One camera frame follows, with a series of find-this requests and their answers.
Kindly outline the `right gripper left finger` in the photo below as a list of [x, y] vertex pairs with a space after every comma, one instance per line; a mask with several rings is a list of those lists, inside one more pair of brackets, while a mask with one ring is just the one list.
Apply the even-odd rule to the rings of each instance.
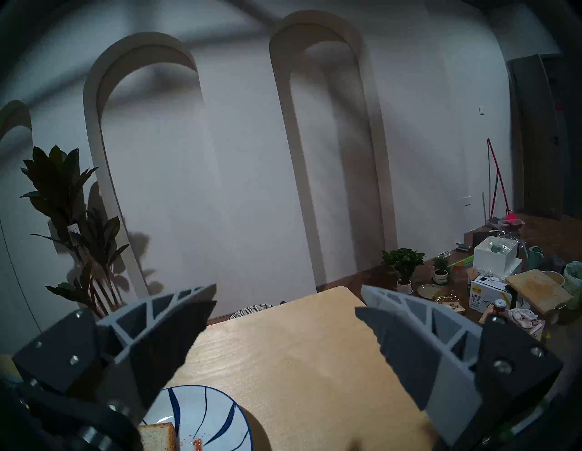
[[96, 320], [77, 309], [13, 355], [26, 382], [91, 403], [148, 410], [216, 306], [216, 284], [131, 302]]

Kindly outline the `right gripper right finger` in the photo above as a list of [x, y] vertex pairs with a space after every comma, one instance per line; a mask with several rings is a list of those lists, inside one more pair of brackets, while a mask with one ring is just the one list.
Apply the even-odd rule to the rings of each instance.
[[509, 317], [482, 326], [424, 298], [363, 285], [356, 317], [441, 440], [516, 447], [541, 420], [563, 362]]

